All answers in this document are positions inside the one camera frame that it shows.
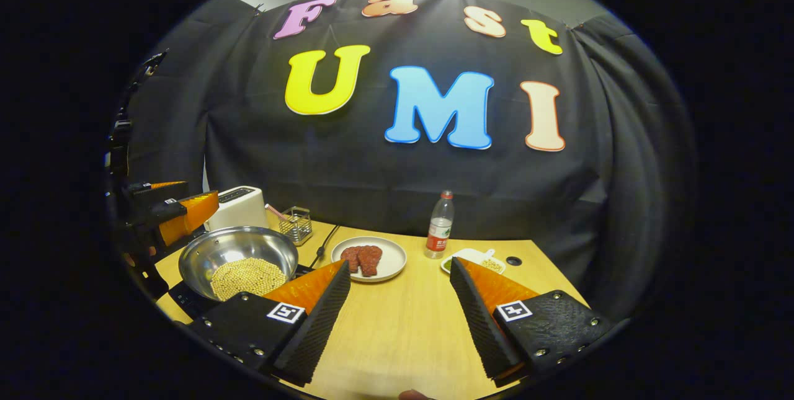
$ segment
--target black cloth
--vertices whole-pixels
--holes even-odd
[[[237,0],[212,0],[153,52],[166,61],[136,95],[131,176],[187,179],[201,191],[253,185],[285,210],[316,220],[424,236],[442,190],[454,193],[458,239],[533,239],[593,309],[630,315],[663,252],[681,246],[694,200],[695,151],[682,101],[657,59],[626,26],[604,14],[567,27],[497,0],[414,0],[415,12],[366,18],[368,0],[337,0],[306,30],[273,40],[289,7],[260,16]],[[463,9],[498,13],[507,29],[490,38],[465,26]],[[558,33],[560,56],[533,44],[522,19]],[[324,50],[312,84],[334,86],[339,47],[372,48],[342,109],[304,117],[287,108],[289,59]],[[398,66],[425,67],[445,94],[460,73],[487,74],[484,151],[431,143],[389,143]],[[528,148],[530,106],[522,81],[552,84],[566,146]]]

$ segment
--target beans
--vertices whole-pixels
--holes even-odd
[[[482,265],[485,268],[488,268],[488,270],[494,270],[497,273],[499,273],[499,271],[502,270],[502,265],[499,265],[498,262],[493,261],[491,259],[485,259],[484,261],[480,262],[480,265]]]
[[[277,265],[264,259],[247,258],[218,267],[210,286],[215,296],[226,301],[241,291],[264,296],[281,287],[286,280]]]

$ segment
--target blue letter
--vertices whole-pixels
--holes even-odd
[[[392,143],[416,143],[420,133],[414,128],[414,112],[419,115],[428,140],[436,143],[449,121],[455,118],[455,129],[447,141],[456,148],[488,149],[491,137],[485,132],[488,89],[494,86],[490,76],[471,71],[460,73],[442,97],[426,69],[420,66],[399,66],[391,70],[397,81],[395,123],[386,130]]]

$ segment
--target pink letter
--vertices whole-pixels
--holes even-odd
[[[280,32],[275,33],[274,39],[296,35],[296,33],[303,32],[306,27],[303,26],[303,19],[307,22],[314,22],[320,16],[323,6],[330,6],[337,2],[337,0],[318,0],[310,2],[302,2],[290,7],[290,15],[287,16],[287,21]]]

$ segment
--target peach letter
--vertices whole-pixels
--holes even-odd
[[[463,13],[467,16],[463,19],[464,23],[473,32],[491,37],[504,37],[507,33],[507,30],[499,23],[502,18],[493,11],[478,6],[467,6],[463,8]]]
[[[556,101],[560,90],[543,82],[525,81],[521,89],[530,97],[532,130],[527,135],[527,146],[539,151],[557,152],[565,149],[565,140],[560,136],[556,122]]]
[[[418,8],[414,0],[369,0],[369,5],[361,10],[366,17],[385,16],[386,14],[407,14]]]

